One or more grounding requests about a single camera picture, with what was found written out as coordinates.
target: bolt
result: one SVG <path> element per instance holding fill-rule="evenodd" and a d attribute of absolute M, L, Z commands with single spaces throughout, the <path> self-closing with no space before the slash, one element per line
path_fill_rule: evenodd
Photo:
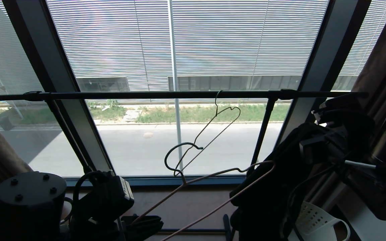
<path fill-rule="evenodd" d="M 14 197 L 14 200 L 20 202 L 21 200 L 23 199 L 23 196 L 21 194 L 17 194 L 15 197 Z"/>
<path fill-rule="evenodd" d="M 19 181 L 18 181 L 17 179 L 11 180 L 11 185 L 12 185 L 12 186 L 17 185 L 17 183 L 19 183 Z"/>

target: white plastic basket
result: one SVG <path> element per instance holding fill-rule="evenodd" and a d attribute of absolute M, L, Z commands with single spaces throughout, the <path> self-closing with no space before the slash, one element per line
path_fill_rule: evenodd
<path fill-rule="evenodd" d="M 333 217 L 311 203 L 303 202 L 296 226 L 305 241 L 337 241 L 333 226 L 339 222 L 346 226 L 347 235 L 343 240 L 346 241 L 351 236 L 351 232 L 345 221 Z M 290 241 L 299 240 L 294 231 L 291 232 L 288 239 Z"/>

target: concrete pavement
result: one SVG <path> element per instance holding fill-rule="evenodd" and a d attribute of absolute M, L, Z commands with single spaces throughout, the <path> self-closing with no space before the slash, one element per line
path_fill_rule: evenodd
<path fill-rule="evenodd" d="M 183 142 L 193 142 L 205 125 L 181 125 Z M 197 140 L 205 146 L 227 124 L 211 124 Z M 259 160 L 273 149 L 282 123 L 270 123 Z M 227 168 L 246 168 L 251 162 L 260 124 L 233 124 L 185 169 L 185 174 L 210 174 Z M 117 174 L 122 176 L 171 175 L 164 165 L 167 151 L 177 143 L 176 125 L 103 125 L 98 131 Z M 76 177 L 82 166 L 65 135 L 58 129 L 1 131 L 17 154 L 38 171 Z M 198 150 L 184 158 L 189 162 Z M 178 152 L 173 151 L 169 165 L 175 166 Z"/>

